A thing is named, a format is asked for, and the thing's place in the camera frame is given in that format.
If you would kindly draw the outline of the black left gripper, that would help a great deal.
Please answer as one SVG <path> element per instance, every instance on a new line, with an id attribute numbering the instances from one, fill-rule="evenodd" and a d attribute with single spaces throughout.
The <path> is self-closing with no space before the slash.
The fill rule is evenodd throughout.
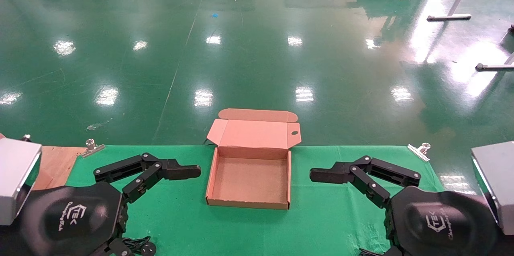
<path id="1" fill-rule="evenodd" d="M 136 175 L 122 194 L 108 183 Z M 201 175 L 199 166 L 150 153 L 94 170 L 90 186 L 61 186 L 32 192 L 19 216 L 21 256 L 155 256 L 150 238 L 121 238 L 123 203 L 134 203 L 160 180 Z"/>

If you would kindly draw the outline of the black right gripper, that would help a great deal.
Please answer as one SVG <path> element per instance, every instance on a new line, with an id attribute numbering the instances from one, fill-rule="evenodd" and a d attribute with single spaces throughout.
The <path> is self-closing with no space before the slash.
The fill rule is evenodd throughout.
<path id="1" fill-rule="evenodd" d="M 454 191 L 408 186 L 391 198 L 384 225 L 391 248 L 360 256 L 488 256 L 498 240 L 486 201 Z"/>

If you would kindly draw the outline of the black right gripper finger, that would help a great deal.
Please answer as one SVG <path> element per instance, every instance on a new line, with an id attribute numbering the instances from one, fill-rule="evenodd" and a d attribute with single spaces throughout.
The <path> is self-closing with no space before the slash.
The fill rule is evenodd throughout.
<path id="1" fill-rule="evenodd" d="M 310 170 L 312 182 L 350 183 L 378 208 L 383 209 L 390 203 L 391 195 L 373 177 L 403 188 L 418 187 L 422 178 L 419 172 L 370 156 L 363 156 L 354 162 L 335 162 L 331 168 L 312 168 Z"/>

